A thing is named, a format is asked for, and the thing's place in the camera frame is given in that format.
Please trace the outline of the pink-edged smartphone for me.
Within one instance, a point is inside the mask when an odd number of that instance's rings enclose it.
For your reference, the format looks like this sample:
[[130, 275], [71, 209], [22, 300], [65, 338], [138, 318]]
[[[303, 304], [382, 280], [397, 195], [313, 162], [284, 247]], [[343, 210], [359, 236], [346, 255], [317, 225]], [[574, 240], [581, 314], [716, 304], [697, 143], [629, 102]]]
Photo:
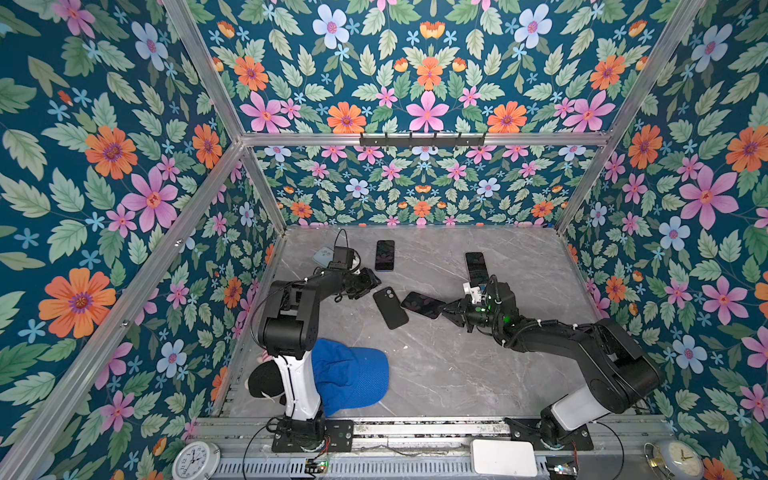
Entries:
[[482, 252], [466, 252], [465, 260], [471, 287], [481, 287], [488, 283], [489, 273]]

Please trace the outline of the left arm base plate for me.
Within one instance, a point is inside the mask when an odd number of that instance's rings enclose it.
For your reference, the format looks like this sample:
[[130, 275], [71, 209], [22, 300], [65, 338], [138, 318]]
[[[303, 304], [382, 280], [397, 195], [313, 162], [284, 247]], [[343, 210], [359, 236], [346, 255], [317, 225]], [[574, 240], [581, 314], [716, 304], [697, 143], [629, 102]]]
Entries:
[[296, 421], [281, 419], [274, 433], [273, 453], [326, 452], [352, 450], [354, 422], [351, 420]]

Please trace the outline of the silver-edged smartphone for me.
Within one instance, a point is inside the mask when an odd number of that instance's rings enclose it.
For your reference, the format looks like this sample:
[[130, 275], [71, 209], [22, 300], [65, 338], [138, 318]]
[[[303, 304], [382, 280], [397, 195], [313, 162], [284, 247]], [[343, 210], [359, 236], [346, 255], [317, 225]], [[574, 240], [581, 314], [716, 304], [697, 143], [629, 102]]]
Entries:
[[437, 319], [446, 303], [418, 292], [409, 292], [401, 302], [401, 307], [429, 319]]

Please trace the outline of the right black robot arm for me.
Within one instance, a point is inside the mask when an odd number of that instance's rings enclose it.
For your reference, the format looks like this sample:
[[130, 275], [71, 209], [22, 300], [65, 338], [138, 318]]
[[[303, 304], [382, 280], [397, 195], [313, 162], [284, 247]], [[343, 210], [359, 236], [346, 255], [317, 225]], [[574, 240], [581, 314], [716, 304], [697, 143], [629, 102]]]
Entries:
[[537, 435], [551, 450], [564, 447], [584, 425], [625, 412], [662, 383], [656, 363], [615, 321], [567, 324], [527, 317], [509, 285], [494, 276], [483, 288], [469, 285], [462, 299], [446, 304], [440, 313], [469, 333], [489, 334], [502, 348], [565, 357], [578, 364], [584, 385], [540, 415]]

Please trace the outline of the black phone case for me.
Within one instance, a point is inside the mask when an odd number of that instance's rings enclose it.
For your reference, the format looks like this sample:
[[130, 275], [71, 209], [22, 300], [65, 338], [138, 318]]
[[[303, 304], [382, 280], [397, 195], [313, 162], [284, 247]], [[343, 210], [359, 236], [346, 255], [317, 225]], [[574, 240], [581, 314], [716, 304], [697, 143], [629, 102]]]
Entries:
[[384, 287], [373, 294], [374, 302], [389, 330], [396, 330], [409, 322], [408, 314], [392, 287]]

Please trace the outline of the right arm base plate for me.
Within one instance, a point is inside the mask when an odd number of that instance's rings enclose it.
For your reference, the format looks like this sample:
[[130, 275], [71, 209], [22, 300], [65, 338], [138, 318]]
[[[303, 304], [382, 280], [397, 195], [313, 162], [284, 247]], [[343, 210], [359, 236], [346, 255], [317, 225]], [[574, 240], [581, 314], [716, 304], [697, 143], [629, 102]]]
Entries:
[[553, 419], [504, 417], [512, 441], [531, 443], [535, 450], [591, 451], [594, 445], [586, 426], [566, 430]]

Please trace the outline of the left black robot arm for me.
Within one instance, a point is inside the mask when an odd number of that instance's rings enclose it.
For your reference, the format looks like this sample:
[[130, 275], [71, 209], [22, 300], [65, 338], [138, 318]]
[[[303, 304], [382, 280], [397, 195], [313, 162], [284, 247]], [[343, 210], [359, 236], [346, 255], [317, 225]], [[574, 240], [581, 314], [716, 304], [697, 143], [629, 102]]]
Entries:
[[361, 265], [348, 246], [335, 246], [330, 262], [314, 273], [290, 281], [274, 281], [262, 304], [256, 341], [276, 362], [286, 396], [285, 416], [299, 422], [321, 417], [311, 353], [318, 339], [320, 306], [331, 298], [357, 300], [381, 281]]

